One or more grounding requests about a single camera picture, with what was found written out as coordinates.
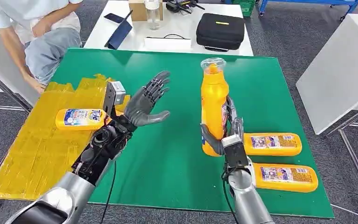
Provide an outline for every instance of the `table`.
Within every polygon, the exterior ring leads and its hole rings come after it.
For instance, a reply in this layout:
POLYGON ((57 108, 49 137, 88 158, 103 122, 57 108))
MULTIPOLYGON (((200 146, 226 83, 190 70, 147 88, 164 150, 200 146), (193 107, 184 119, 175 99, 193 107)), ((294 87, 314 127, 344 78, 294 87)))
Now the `table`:
MULTIPOLYGON (((198 45, 196 42, 195 30, 202 14, 213 13, 242 18, 242 11, 239 5, 200 4, 200 6, 204 7, 205 11, 199 8, 194 8, 192 14, 183 16, 180 13, 174 14, 168 11, 165 7, 165 3, 163 3, 164 19, 162 21, 161 28, 155 31, 150 30, 146 22, 132 22, 131 18, 128 18, 128 22, 132 24, 133 29, 124 39, 123 43, 119 47, 119 50, 153 51, 152 49, 145 48, 145 37, 164 37, 167 34, 178 34, 184 38, 191 38, 192 49, 190 51, 176 50, 175 52, 253 56, 246 27, 244 40, 238 50, 229 50, 228 52, 221 53, 211 52, 198 45)), ((127 1, 108 1, 84 47, 91 49, 106 49, 104 45, 112 33, 116 30, 118 24, 105 19, 104 16, 108 13, 113 13, 121 17, 125 17, 129 12, 130 8, 127 1)))
POLYGON ((358 110, 358 14, 349 14, 296 83, 316 134, 358 110))
MULTIPOLYGON (((134 94, 160 72, 171 72, 171 90, 154 111, 170 110, 163 123, 139 128, 117 160, 110 203, 186 210, 229 211, 221 188, 224 158, 201 149, 201 60, 217 55, 69 49, 52 81, 77 87, 82 77, 101 73, 122 82, 134 94), (187 61, 186 66, 172 62, 187 61)), ((293 132, 303 150, 294 157, 253 156, 254 162, 307 165, 319 186, 311 193, 258 189, 272 214, 333 218, 329 200, 276 58, 221 56, 225 78, 246 132, 293 132)), ((105 203, 113 167, 90 202, 105 203)))

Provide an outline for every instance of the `yellow tag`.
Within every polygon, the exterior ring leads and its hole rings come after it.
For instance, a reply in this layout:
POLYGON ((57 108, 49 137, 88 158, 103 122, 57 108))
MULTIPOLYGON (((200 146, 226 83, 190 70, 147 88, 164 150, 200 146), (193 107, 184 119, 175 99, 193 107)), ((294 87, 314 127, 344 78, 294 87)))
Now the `yellow tag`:
POLYGON ((216 21, 216 24, 229 25, 229 23, 228 23, 228 22, 218 22, 218 21, 216 21))

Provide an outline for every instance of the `human hand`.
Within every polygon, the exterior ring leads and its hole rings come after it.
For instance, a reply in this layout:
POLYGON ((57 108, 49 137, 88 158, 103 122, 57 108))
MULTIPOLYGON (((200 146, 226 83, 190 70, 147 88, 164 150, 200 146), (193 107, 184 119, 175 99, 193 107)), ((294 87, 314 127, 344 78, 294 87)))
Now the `human hand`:
POLYGON ((169 111, 150 115, 156 102, 169 90, 164 85, 169 82, 170 72, 158 73, 146 86, 141 87, 130 99, 124 109, 124 116, 136 126, 144 126, 162 122, 169 116, 169 111))
MULTIPOLYGON (((231 124, 230 130, 228 131, 225 137, 231 135, 238 135, 241 140, 243 140, 243 120, 237 117, 237 110, 234 105, 234 101, 227 96, 227 109, 228 109, 228 121, 231 124)), ((205 124, 200 124, 201 135, 205 141, 212 147, 215 153, 219 155, 224 154, 223 145, 221 140, 216 139, 208 130, 208 127, 205 124)))
POLYGON ((26 82, 28 82, 36 91, 38 91, 39 94, 42 94, 44 92, 46 88, 45 85, 39 83, 36 79, 34 79, 28 74, 24 78, 26 82))
POLYGON ((51 30, 52 23, 48 21, 46 17, 39 20, 39 22, 32 27, 32 33, 34 37, 40 37, 43 34, 47 33, 51 30))

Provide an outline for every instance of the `white table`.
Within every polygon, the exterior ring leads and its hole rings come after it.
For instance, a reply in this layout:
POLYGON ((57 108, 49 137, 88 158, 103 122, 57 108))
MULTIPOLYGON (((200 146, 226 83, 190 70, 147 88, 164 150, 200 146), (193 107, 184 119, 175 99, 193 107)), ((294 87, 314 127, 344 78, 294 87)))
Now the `white table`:
POLYGON ((296 83, 316 134, 358 110, 358 14, 348 14, 296 83))
MULTIPOLYGON (((205 10, 200 8, 193 8, 193 13, 188 15, 181 15, 180 13, 172 13, 168 11, 163 4, 163 21, 159 30, 150 30, 146 22, 132 22, 131 17, 128 22, 133 26, 132 31, 124 39, 119 50, 137 50, 137 51, 153 51, 145 47, 144 38, 164 37, 167 34, 178 34, 184 38, 192 40, 191 50, 167 50, 170 52, 185 52, 185 53, 207 53, 207 54, 226 54, 226 55, 240 55, 253 56, 253 51, 250 46, 248 32, 245 27, 244 40, 238 50, 229 50, 228 52, 215 52, 204 49, 196 42, 195 31, 198 22, 204 13, 213 13, 221 15, 229 15, 242 18, 242 12, 239 5, 224 5, 224 4, 200 4, 205 10)), ((130 12, 130 7, 127 1, 110 0, 102 11, 101 16, 94 29, 92 30, 85 48, 92 49, 106 49, 104 47, 107 40, 116 30, 118 24, 104 18, 108 13, 113 13, 121 17, 125 17, 130 12)))

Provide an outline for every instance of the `white shirt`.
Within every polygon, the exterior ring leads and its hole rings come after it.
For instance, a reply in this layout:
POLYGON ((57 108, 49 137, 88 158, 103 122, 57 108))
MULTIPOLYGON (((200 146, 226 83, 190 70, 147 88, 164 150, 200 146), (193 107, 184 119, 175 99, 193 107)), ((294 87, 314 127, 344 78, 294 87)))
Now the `white shirt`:
MULTIPOLYGON (((15 25, 16 33, 22 43, 36 39, 32 34, 32 27, 49 13, 64 8, 69 3, 79 3, 82 0, 0 0, 0 28, 15 25)), ((75 12, 59 20, 51 29, 69 27, 80 32, 80 21, 75 12)))

